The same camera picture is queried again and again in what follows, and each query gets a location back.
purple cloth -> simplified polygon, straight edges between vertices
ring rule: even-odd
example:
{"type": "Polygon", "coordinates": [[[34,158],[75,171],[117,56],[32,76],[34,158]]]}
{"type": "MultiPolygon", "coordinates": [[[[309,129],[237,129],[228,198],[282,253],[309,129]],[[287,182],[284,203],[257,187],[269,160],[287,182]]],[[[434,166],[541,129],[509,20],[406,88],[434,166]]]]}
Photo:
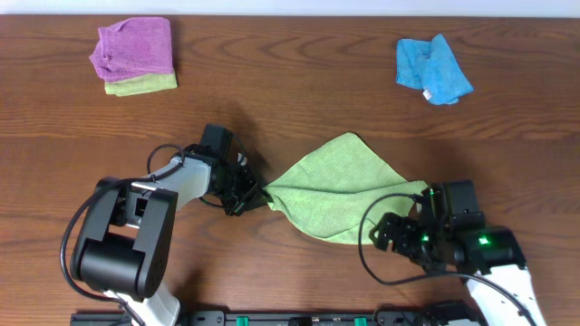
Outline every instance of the purple cloth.
{"type": "Polygon", "coordinates": [[[137,17],[99,28],[89,57],[99,77],[118,82],[147,73],[173,73],[171,28],[161,17],[137,17]]]}

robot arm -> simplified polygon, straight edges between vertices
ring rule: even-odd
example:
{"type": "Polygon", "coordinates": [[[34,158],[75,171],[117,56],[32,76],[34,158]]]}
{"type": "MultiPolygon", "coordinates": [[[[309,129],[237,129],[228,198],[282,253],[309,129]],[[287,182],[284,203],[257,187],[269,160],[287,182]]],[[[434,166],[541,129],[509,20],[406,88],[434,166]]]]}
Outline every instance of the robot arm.
{"type": "MultiPolygon", "coordinates": [[[[369,237],[376,248],[402,254],[427,274],[454,265],[481,276],[522,303],[536,325],[546,325],[537,306],[524,254],[505,227],[486,226],[471,181],[435,184],[423,191],[418,220],[387,213],[369,237]]],[[[468,280],[471,296],[489,325],[529,325],[521,311],[493,288],[468,280]]]]}
{"type": "MultiPolygon", "coordinates": [[[[221,200],[227,215],[240,216],[264,204],[259,182],[245,156],[238,156],[235,163],[227,162],[232,137],[223,127],[207,125],[198,145],[188,146],[184,157],[172,158],[152,175],[181,165],[174,173],[106,191],[84,219],[72,254],[72,278],[94,291],[123,299],[141,318],[140,323],[175,324],[179,302],[162,279],[176,211],[207,194],[221,200]],[[131,238],[111,232],[110,225],[139,231],[131,238]]],[[[97,191],[116,180],[102,179],[97,191]]]]}

black base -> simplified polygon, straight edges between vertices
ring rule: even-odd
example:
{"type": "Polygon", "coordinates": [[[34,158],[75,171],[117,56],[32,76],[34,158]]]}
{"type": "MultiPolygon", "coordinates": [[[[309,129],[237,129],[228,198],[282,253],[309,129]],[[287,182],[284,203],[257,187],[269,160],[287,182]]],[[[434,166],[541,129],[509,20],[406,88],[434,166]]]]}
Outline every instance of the black base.
{"type": "MultiPolygon", "coordinates": [[[[463,302],[444,302],[423,312],[378,310],[373,313],[224,313],[220,311],[184,314],[176,326],[423,326],[447,325],[449,321],[470,320],[486,325],[463,302]]],[[[130,325],[125,313],[75,313],[71,326],[130,325]]]]}

green towel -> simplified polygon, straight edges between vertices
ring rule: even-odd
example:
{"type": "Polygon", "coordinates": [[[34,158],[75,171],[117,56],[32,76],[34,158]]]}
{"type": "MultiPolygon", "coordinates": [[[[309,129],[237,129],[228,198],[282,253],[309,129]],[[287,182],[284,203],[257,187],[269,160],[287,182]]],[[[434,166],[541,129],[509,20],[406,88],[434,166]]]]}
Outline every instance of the green towel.
{"type": "MultiPolygon", "coordinates": [[[[427,184],[408,182],[374,154],[358,136],[346,133],[306,155],[265,187],[273,210],[282,211],[307,235],[331,243],[356,245],[364,211],[390,193],[419,194],[427,184]]],[[[367,216],[362,242],[386,212],[409,214],[408,198],[388,198],[367,216]]]]}
{"type": "Polygon", "coordinates": [[[124,81],[105,82],[105,92],[117,96],[136,95],[154,91],[163,91],[178,87],[175,73],[150,73],[124,81]]]}

table surface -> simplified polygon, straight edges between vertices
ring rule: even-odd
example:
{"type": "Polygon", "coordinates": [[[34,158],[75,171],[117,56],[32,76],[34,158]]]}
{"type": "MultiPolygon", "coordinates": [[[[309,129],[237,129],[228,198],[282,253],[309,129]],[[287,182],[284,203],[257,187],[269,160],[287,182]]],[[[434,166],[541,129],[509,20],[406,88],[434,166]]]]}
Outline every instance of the table surface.
{"type": "MultiPolygon", "coordinates": [[[[0,323],[114,309],[64,282],[63,229],[101,177],[144,175],[151,149],[195,142],[210,122],[240,136],[268,181],[347,131],[409,180],[471,178],[488,221],[517,236],[546,321],[578,321],[580,21],[170,16],[179,87],[117,98],[88,56],[97,27],[125,18],[0,16],[0,323]],[[397,40],[439,33],[475,88],[452,106],[395,83],[397,40]]],[[[384,278],[421,273],[371,248],[368,260],[384,278]]],[[[456,280],[380,286],[355,246],[303,235],[267,207],[230,217],[199,202],[177,214],[165,280],[190,309],[466,297],[456,280]]]]}

